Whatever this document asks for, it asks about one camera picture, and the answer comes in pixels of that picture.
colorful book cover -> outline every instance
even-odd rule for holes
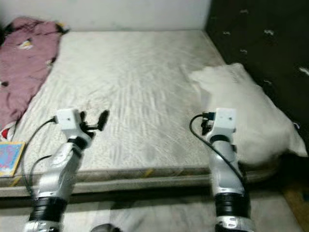
[[[24,146],[22,142],[0,142],[0,177],[15,174]]]

white mattress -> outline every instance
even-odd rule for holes
[[[201,31],[69,32],[14,141],[26,141],[57,109],[85,110],[89,123],[109,109],[105,131],[84,153],[75,192],[206,183],[209,151],[188,130],[201,107],[186,75],[222,64]],[[42,129],[26,153],[26,170],[63,142],[58,125]],[[35,173],[47,165],[43,161]],[[2,180],[2,195],[26,194],[21,181],[7,188],[10,183]]]

pillow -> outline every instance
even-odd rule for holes
[[[214,112],[216,108],[236,108],[234,144],[240,161],[252,166],[262,165],[286,151],[307,156],[305,144],[292,121],[274,105],[241,64],[205,67],[191,73],[189,79],[199,85],[202,98],[207,92],[207,112]]]

gray floor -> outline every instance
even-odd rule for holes
[[[213,232],[214,210],[213,202],[202,197],[70,204],[64,231],[88,232],[101,223],[113,223],[125,232]],[[0,210],[0,231],[21,232],[30,211]],[[302,232],[278,192],[252,193],[252,218],[259,232]]]

pink cloth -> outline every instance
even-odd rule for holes
[[[33,96],[46,80],[49,63],[57,56],[61,33],[55,22],[19,17],[14,32],[0,47],[0,131],[21,118]],[[28,47],[21,47],[29,41]]]

